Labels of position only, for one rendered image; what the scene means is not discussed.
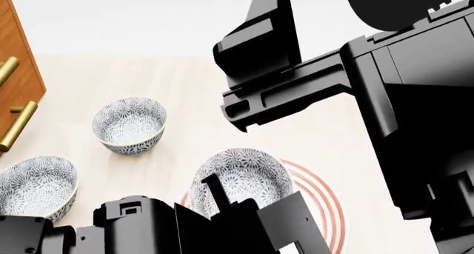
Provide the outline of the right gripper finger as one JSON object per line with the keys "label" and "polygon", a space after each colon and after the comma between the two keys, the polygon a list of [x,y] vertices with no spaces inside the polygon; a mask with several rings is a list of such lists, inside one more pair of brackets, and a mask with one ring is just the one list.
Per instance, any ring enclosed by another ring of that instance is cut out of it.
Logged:
{"label": "right gripper finger", "polygon": [[224,117],[245,133],[254,124],[267,124],[298,113],[315,102],[352,92],[339,62],[323,67],[307,65],[292,74],[293,80],[276,87],[258,89],[245,96],[228,96],[221,106]]}
{"label": "right gripper finger", "polygon": [[230,89],[299,64],[290,0],[252,0],[244,22],[214,45],[213,58]]}

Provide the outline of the floral patterned bowl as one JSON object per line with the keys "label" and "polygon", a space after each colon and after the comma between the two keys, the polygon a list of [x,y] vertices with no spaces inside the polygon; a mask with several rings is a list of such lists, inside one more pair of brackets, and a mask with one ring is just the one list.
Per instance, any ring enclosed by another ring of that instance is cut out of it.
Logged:
{"label": "floral patterned bowl", "polygon": [[204,178],[218,176],[230,202],[248,198],[259,208],[294,193],[288,170],[269,153],[250,148],[232,148],[208,158],[196,171],[188,190],[187,206],[205,218],[219,212]]}
{"label": "floral patterned bowl", "polygon": [[0,215],[61,220],[79,188],[74,164],[59,156],[36,156],[0,173]]}
{"label": "floral patterned bowl", "polygon": [[161,140],[166,125],[163,104],[151,98],[131,97],[100,109],[93,118],[92,131],[109,151],[139,156]]}

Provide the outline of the white plate with red rings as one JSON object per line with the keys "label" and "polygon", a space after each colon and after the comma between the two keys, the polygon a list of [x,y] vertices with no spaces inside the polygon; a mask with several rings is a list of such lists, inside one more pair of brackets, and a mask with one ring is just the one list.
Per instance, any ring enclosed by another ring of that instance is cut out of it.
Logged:
{"label": "white plate with red rings", "polygon": [[[294,193],[302,194],[331,253],[344,254],[348,234],[344,213],[335,193],[310,169],[288,160],[278,160],[290,174]],[[187,197],[188,191],[180,202],[185,207]]]}

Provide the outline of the wooden cabinet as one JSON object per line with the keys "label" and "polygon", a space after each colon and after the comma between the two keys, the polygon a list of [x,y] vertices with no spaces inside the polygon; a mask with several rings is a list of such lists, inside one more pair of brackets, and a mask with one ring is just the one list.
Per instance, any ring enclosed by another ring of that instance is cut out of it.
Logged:
{"label": "wooden cabinet", "polygon": [[0,62],[10,56],[19,60],[19,66],[0,87],[0,139],[18,115],[10,107],[23,107],[29,101],[38,104],[46,93],[13,0],[0,0]]}

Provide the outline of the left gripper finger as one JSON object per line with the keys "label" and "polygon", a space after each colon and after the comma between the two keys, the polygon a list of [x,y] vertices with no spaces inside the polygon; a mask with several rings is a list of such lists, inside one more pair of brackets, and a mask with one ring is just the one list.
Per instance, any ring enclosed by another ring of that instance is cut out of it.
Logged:
{"label": "left gripper finger", "polygon": [[257,215],[274,251],[295,244],[299,254],[330,254],[300,192],[258,210]]}
{"label": "left gripper finger", "polygon": [[201,180],[202,184],[206,184],[213,197],[214,203],[217,206],[219,213],[228,213],[231,208],[231,203],[227,197],[226,192],[221,184],[219,177],[213,173],[210,176]]}

